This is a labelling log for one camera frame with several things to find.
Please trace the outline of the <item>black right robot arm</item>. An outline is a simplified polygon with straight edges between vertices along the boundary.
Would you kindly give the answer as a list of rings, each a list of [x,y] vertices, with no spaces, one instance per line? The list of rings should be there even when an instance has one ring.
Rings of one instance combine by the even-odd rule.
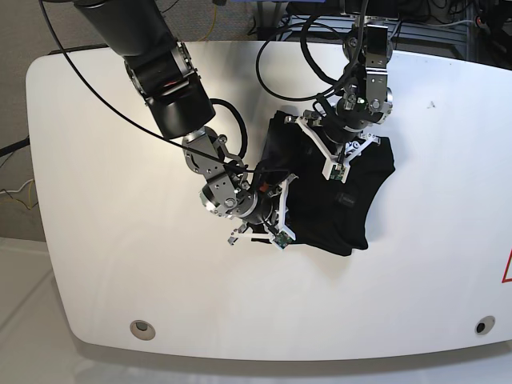
[[[249,182],[243,159],[248,149],[246,124],[229,102],[209,98],[186,45],[168,28],[154,1],[76,1],[75,8],[105,43],[122,57],[126,72],[159,128],[162,138],[180,138],[186,164],[206,180],[200,192],[204,207],[221,218],[239,218],[242,225],[229,242],[261,239],[284,248],[295,240],[286,225],[286,195],[294,174],[264,190]],[[214,108],[224,106],[235,118],[241,148],[233,154],[227,138],[208,127]]]

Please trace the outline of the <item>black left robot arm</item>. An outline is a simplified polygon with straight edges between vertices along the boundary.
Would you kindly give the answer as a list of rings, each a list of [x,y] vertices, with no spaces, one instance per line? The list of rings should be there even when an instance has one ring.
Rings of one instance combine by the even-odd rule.
[[[346,144],[369,125],[380,124],[390,114],[393,99],[388,88],[387,64],[392,55],[388,27],[367,14],[368,1],[352,1],[346,11],[357,16],[356,23],[343,39],[348,63],[339,78],[327,75],[310,53],[309,28],[320,18],[311,15],[302,24],[301,52],[313,72],[330,87],[315,95],[314,107],[322,108],[319,136],[332,155],[345,157]]]

